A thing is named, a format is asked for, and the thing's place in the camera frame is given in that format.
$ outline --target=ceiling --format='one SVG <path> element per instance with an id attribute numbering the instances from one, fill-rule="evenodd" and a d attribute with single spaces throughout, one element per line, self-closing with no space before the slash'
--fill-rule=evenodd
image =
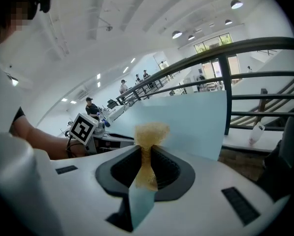
<path id="1" fill-rule="evenodd" d="M 225 19 L 241 24 L 260 0 L 241 1 L 241 9 L 231 10 L 231 0 L 52 0 L 49 13 L 38 12 L 0 45 L 0 65 L 30 92 L 23 106 L 38 121 L 99 73 L 108 84 L 127 65 L 130 71 L 132 58 L 183 46 L 194 29 L 202 27 L 200 38 L 229 27 Z M 177 29 L 184 34 L 173 40 Z"/>

